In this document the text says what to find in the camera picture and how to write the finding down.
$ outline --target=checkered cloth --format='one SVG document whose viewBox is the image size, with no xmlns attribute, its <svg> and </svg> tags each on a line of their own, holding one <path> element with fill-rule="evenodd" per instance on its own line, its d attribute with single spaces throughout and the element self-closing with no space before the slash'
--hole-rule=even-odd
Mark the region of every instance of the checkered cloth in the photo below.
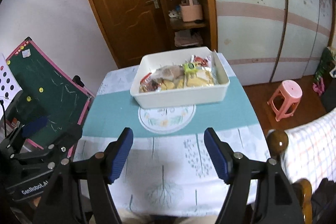
<svg viewBox="0 0 336 224">
<path fill-rule="evenodd" d="M 291 183 L 307 178 L 314 192 L 323 178 L 336 181 L 336 108 L 286 133 L 289 144 L 281 167 Z"/>
</svg>

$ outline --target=white plastic tray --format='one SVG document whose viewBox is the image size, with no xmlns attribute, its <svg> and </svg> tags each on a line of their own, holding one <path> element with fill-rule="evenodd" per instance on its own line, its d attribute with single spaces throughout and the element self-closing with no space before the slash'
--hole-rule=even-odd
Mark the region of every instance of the white plastic tray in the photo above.
<svg viewBox="0 0 336 224">
<path fill-rule="evenodd" d="M 180 65 L 189 62 L 192 54 L 202 58 L 212 54 L 217 68 L 217 80 L 219 85 L 163 90 L 160 92 L 139 92 L 140 81 L 149 72 L 154 72 L 156 69 L 166 65 Z M 142 108 L 173 107 L 220 102 L 224 99 L 229 84 L 230 80 L 227 77 L 217 53 L 211 52 L 207 47 L 198 47 L 160 52 L 142 57 L 130 93 Z"/>
</svg>

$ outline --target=white wall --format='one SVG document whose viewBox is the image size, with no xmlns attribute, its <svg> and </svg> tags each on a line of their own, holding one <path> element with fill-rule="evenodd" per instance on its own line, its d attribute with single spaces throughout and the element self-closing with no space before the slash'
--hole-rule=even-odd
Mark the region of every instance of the white wall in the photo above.
<svg viewBox="0 0 336 224">
<path fill-rule="evenodd" d="M 106 73 L 117 69 L 88 0 L 3 0 L 0 52 L 8 56 L 28 36 L 93 93 Z"/>
</svg>

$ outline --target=black cable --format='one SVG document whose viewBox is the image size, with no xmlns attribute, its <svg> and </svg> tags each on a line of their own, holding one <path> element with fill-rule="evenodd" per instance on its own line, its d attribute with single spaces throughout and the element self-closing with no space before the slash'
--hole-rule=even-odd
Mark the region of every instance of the black cable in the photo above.
<svg viewBox="0 0 336 224">
<path fill-rule="evenodd" d="M 5 111 L 5 107 L 3 105 L 3 100 L 0 100 L 0 104 L 2 106 L 2 111 L 3 111 L 3 123 L 4 123 L 4 129 L 5 129 L 5 138 L 7 138 L 6 111 Z"/>
</svg>

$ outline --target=snack package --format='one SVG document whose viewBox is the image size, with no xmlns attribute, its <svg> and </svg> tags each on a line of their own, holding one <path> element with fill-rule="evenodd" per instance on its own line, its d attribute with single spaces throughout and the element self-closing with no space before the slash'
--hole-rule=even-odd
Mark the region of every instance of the snack package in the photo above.
<svg viewBox="0 0 336 224">
<path fill-rule="evenodd" d="M 140 92 L 172 90 L 184 86 L 184 69 L 181 65 L 164 66 L 147 74 L 140 81 Z"/>
<path fill-rule="evenodd" d="M 217 84 L 216 70 L 212 56 L 201 58 L 192 55 L 190 62 L 183 65 L 184 87 L 212 86 Z"/>
<path fill-rule="evenodd" d="M 214 85 L 214 79 L 211 68 L 201 67 L 196 63 L 186 63 L 184 87 L 211 86 Z"/>
<path fill-rule="evenodd" d="M 202 57 L 199 57 L 199 56 L 196 56 L 196 55 L 192 55 L 190 62 L 197 63 L 202 67 L 210 68 L 209 71 L 211 71 L 211 73 L 212 73 L 214 84 L 218 85 L 217 70 L 216 70 L 215 62 L 213 61 L 212 55 L 209 55 L 206 58 L 202 58 Z"/>
</svg>

